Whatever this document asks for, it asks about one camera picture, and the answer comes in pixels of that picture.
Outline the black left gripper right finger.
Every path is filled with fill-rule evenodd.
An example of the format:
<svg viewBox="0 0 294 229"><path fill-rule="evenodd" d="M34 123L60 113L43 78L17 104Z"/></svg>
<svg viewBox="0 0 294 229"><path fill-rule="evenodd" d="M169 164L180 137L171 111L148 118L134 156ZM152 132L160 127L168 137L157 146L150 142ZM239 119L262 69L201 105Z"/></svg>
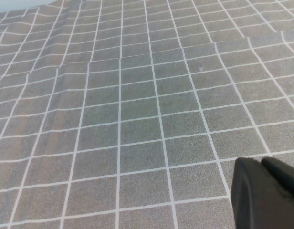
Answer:
<svg viewBox="0 0 294 229"><path fill-rule="evenodd" d="M261 164L294 199L294 167L274 157L264 157Z"/></svg>

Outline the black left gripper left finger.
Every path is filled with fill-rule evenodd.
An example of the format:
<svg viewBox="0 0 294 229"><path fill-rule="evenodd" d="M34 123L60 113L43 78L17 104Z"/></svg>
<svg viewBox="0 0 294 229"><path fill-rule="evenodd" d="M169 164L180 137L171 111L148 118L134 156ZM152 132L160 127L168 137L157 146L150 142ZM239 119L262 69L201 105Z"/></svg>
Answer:
<svg viewBox="0 0 294 229"><path fill-rule="evenodd" d="M252 158L237 158L231 204L238 229L294 229L294 199Z"/></svg>

